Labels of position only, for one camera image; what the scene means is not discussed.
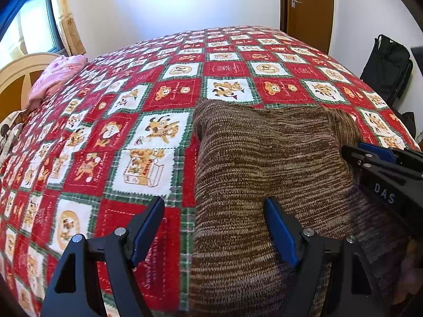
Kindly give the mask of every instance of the door handle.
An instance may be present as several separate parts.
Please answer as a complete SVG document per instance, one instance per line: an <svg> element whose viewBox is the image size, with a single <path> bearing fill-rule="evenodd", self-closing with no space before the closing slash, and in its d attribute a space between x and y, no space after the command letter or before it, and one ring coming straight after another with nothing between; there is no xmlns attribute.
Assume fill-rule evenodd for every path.
<svg viewBox="0 0 423 317"><path fill-rule="evenodd" d="M301 1L291 0L291 7L292 7L292 8L295 8L295 5L296 5L297 3L302 4L302 2L301 2Z"/></svg>

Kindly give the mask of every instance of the window frame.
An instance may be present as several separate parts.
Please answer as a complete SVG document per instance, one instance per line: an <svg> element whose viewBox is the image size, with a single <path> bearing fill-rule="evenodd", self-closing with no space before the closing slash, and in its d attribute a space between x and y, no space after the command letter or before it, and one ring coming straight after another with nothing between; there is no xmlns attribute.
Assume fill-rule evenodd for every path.
<svg viewBox="0 0 423 317"><path fill-rule="evenodd" d="M47 7L47 16L49 19L50 33L53 37L53 42L56 45L56 47L51 48L47 52L53 52L56 54L66 55L66 50L65 50L65 47L63 46L62 39L60 38L59 30L57 29L57 25L56 25L56 20L54 19L52 1L51 0L45 0L45 1L46 1L46 7Z"/></svg>

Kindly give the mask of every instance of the blue gripper pad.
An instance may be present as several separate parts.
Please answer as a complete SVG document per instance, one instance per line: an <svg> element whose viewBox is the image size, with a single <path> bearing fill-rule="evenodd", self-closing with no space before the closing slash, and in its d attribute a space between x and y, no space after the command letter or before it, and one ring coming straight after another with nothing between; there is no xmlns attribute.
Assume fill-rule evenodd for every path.
<svg viewBox="0 0 423 317"><path fill-rule="evenodd" d="M358 148L377 154L382 161L396 164L396 157L393 152L387 148L381 148L369 143L359 143Z"/></svg>
<svg viewBox="0 0 423 317"><path fill-rule="evenodd" d="M297 256L295 239L283 222L276 206L269 198L264 201L264 219L282 259L292 267L296 267L300 259Z"/></svg>
<svg viewBox="0 0 423 317"><path fill-rule="evenodd" d="M159 225L162 222L163 214L164 203L156 203L135 237L134 252L131 256L131 262L134 267L147 257Z"/></svg>

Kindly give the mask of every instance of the door frame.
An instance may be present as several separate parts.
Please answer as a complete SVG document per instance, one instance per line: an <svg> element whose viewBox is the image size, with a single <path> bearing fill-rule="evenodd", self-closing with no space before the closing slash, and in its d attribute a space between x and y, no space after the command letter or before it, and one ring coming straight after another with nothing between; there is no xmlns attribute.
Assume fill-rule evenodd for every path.
<svg viewBox="0 0 423 317"><path fill-rule="evenodd" d="M287 20L288 20L288 0L281 0L281 24L279 29L286 32Z"/></svg>

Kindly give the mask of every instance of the wooden headboard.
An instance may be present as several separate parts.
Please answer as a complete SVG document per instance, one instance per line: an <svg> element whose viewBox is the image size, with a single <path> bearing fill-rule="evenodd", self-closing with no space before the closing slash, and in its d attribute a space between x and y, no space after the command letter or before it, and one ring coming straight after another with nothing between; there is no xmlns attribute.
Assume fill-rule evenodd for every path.
<svg viewBox="0 0 423 317"><path fill-rule="evenodd" d="M11 112L25 108L32 85L59 56L50 52L30 54L0 70L0 121Z"/></svg>

